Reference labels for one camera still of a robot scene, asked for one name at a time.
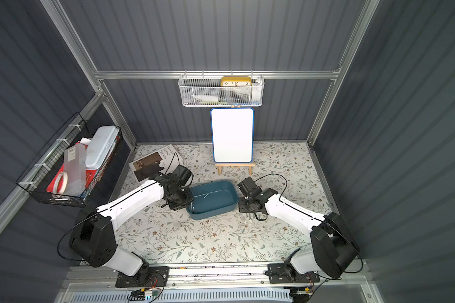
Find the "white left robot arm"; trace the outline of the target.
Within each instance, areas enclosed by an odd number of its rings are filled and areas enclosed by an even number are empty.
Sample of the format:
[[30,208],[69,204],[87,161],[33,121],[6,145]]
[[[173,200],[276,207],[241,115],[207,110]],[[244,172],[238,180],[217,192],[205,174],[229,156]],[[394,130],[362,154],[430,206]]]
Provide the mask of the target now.
[[193,201],[187,183],[193,173],[179,165],[173,172],[147,178],[136,189],[95,209],[83,208],[72,228],[69,247],[89,265],[107,267],[126,276],[138,276],[147,262],[119,246],[115,230],[131,217],[160,200],[170,210],[179,210]]

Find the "teal plastic tray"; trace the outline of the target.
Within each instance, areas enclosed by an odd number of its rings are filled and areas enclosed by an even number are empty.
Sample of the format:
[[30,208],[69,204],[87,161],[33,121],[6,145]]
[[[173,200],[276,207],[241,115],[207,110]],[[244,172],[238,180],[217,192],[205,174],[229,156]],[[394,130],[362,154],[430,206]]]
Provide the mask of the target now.
[[[230,181],[216,181],[190,188],[193,202],[186,207],[189,216],[194,220],[203,220],[233,211],[238,203],[238,193]],[[207,198],[194,198],[211,193]]]

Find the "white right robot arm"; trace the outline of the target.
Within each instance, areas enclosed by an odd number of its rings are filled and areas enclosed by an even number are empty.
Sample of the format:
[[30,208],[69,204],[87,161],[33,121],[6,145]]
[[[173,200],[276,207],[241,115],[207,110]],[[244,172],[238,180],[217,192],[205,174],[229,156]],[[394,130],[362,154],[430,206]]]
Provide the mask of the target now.
[[237,187],[242,194],[240,212],[277,218],[310,238],[310,249],[298,248],[284,261],[284,274],[289,280],[320,272],[325,279],[336,280],[360,256],[360,248],[339,214],[309,211],[275,189],[262,189],[250,177]]

